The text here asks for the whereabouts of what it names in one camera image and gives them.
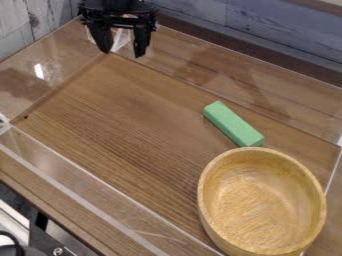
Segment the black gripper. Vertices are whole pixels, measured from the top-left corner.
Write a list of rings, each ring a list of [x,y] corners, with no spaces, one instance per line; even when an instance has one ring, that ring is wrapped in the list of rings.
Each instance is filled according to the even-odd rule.
[[[99,50],[108,54],[113,46],[111,28],[133,29],[133,52],[139,58],[156,30],[156,11],[144,0],[80,0],[79,15]]]

